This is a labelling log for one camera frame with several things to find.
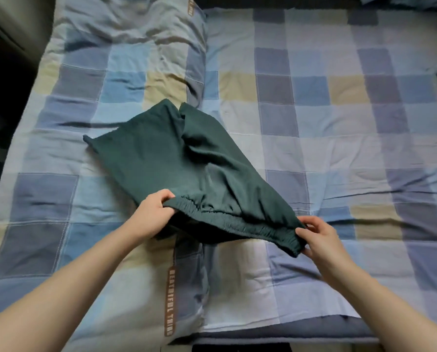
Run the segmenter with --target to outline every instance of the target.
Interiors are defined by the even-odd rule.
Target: bedsheet
[[[296,214],[334,225],[358,265],[437,322],[437,14],[207,15],[201,109]],[[208,342],[213,332],[223,341],[247,329],[230,333],[239,343],[251,331],[285,338],[279,326],[296,320],[318,329],[318,316],[357,317],[304,256],[248,241],[213,258],[199,335]]]
[[[133,212],[82,136],[111,131],[165,97],[197,106],[205,37],[193,0],[57,0],[0,182],[0,311]],[[188,237],[134,250],[65,351],[137,351],[196,331],[203,257]]]

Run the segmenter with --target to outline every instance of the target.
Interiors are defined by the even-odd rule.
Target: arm
[[[120,228],[0,313],[0,352],[60,351],[125,256],[155,236],[174,214],[149,195]]]
[[[336,230],[315,216],[301,216],[308,230],[296,229],[309,245],[303,254],[323,279],[344,296],[388,351],[437,352],[437,324],[414,310],[359,268]]]

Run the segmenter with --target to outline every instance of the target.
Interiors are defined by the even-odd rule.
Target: left hand
[[[155,236],[176,212],[171,207],[163,207],[163,202],[174,197],[168,189],[148,195],[122,226],[139,239]]]

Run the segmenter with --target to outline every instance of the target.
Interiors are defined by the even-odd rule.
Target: forearm
[[[337,276],[337,290],[388,351],[437,352],[437,325],[357,266]]]
[[[0,314],[0,351],[60,351],[139,239],[121,227]]]

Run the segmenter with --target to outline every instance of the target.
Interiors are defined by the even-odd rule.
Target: hand
[[[310,258],[321,276],[333,289],[338,290],[341,275],[356,264],[342,245],[333,226],[316,216],[299,216],[308,230],[297,228],[295,233],[308,242],[302,253]]]
[[[139,239],[155,236],[176,212],[171,207],[163,207],[163,202],[174,197],[168,189],[148,195],[122,227],[136,234]]]

